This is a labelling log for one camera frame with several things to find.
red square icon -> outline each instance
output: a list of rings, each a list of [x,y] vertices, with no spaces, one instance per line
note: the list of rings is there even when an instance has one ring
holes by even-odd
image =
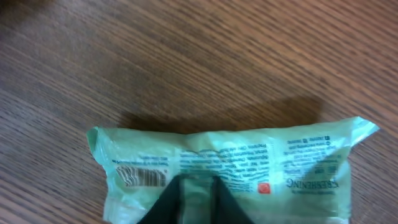
[[[269,183],[259,183],[258,191],[260,194],[271,194],[271,187]]]

wooden table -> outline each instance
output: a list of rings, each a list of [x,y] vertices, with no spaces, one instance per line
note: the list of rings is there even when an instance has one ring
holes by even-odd
[[[362,116],[352,223],[398,223],[398,2],[10,0],[0,9],[0,223],[101,223],[85,132]]]

brand logo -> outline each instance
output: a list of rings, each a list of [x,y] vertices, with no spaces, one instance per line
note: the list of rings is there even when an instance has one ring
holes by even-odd
[[[286,186],[288,188],[297,189],[335,189],[339,187],[338,183],[335,180],[301,181],[293,179],[287,179]]]
[[[260,194],[271,194],[271,187],[269,183],[259,183],[258,191]]]

crinkled plastic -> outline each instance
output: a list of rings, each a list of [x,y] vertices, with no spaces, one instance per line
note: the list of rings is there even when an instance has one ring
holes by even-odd
[[[95,160],[107,175],[104,220],[136,223],[172,177],[184,180],[184,223],[209,223],[210,181],[220,176],[254,223],[349,223],[355,144],[378,127],[360,117],[291,128],[158,133],[93,128]]]

